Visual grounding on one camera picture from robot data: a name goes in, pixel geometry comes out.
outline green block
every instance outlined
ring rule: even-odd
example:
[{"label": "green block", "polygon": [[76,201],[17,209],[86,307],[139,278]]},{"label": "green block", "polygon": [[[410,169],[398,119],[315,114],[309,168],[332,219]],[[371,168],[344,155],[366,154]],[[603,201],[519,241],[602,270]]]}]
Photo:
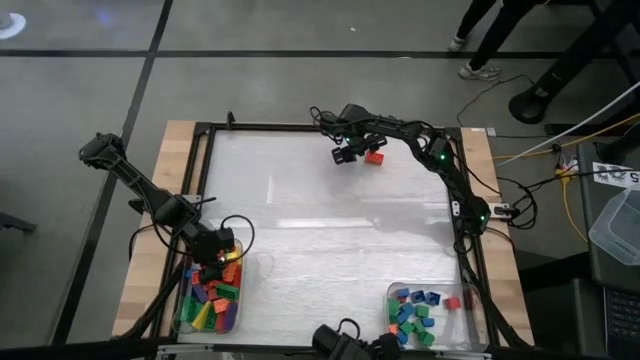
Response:
[{"label": "green block", "polygon": [[231,301],[238,301],[240,290],[238,290],[238,288],[235,286],[218,284],[218,286],[216,286],[216,294]]},{"label": "green block", "polygon": [[182,302],[182,316],[181,321],[192,323],[196,319],[196,316],[202,310],[202,304],[191,296],[185,296]]},{"label": "green block", "polygon": [[417,305],[415,307],[415,314],[417,317],[429,317],[429,307],[424,305]]},{"label": "green block", "polygon": [[409,335],[413,331],[413,325],[411,325],[410,322],[405,321],[402,323],[402,325],[400,325],[400,330],[402,330],[403,333]]},{"label": "green block", "polygon": [[420,339],[420,342],[425,346],[433,345],[433,342],[436,340],[436,337],[433,336],[433,334],[431,334],[428,331],[425,331],[422,334],[420,334],[418,338]]},{"label": "green block", "polygon": [[413,331],[415,331],[418,334],[422,334],[427,330],[425,329],[424,325],[422,325],[422,321],[418,320],[413,323]]},{"label": "green block", "polygon": [[207,320],[204,321],[204,328],[207,330],[215,330],[216,328],[216,312],[213,308],[209,309]]},{"label": "green block", "polygon": [[389,310],[389,315],[395,316],[400,310],[400,301],[396,299],[387,300],[387,309]]}]

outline white label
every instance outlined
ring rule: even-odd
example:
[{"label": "white label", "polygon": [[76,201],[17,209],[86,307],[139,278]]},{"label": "white label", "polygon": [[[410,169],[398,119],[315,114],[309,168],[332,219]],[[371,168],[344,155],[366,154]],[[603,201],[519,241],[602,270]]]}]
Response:
[{"label": "white label", "polygon": [[[597,162],[593,163],[594,172],[606,171],[606,170],[631,170],[631,168],[625,167],[625,166],[619,166],[619,165],[597,163]],[[621,172],[593,174],[593,181],[600,184],[628,188],[633,185],[640,184],[640,171],[621,171]]]}]

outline person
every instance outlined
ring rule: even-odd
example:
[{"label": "person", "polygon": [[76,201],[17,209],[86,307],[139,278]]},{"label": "person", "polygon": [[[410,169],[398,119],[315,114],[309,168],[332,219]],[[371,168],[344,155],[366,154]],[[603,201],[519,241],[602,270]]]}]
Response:
[{"label": "person", "polygon": [[[467,13],[462,18],[458,32],[453,37],[448,49],[458,52],[464,49],[471,30],[489,12],[496,0],[473,0]],[[487,31],[480,47],[471,61],[465,64],[458,75],[465,80],[493,81],[500,77],[502,70],[488,65],[489,59],[498,51],[509,34],[537,3],[537,0],[502,0],[502,7],[493,24]]]}]

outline white tabletop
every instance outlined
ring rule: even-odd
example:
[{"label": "white tabletop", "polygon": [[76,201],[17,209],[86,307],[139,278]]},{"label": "white tabletop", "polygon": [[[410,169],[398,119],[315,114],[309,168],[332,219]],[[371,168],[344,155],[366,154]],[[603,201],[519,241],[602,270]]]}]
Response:
[{"label": "white tabletop", "polygon": [[[362,338],[386,332],[393,282],[459,283],[448,197],[438,175],[393,139],[384,164],[335,165],[318,133],[218,131],[203,219],[250,218],[240,310],[226,335],[180,334],[187,343],[310,346],[323,323],[350,317]],[[249,229],[229,222],[248,246]]]}]

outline black pants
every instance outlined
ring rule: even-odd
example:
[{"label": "black pants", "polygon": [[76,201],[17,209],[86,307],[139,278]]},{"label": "black pants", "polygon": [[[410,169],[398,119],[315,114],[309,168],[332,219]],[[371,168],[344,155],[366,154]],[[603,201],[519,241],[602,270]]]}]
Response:
[{"label": "black pants", "polygon": [[[483,67],[487,61],[498,51],[509,34],[536,4],[537,0],[504,0],[504,6],[487,31],[469,65],[473,70]],[[460,39],[465,39],[476,24],[482,19],[496,0],[473,0],[469,10],[464,14],[462,23],[458,29]]]}]

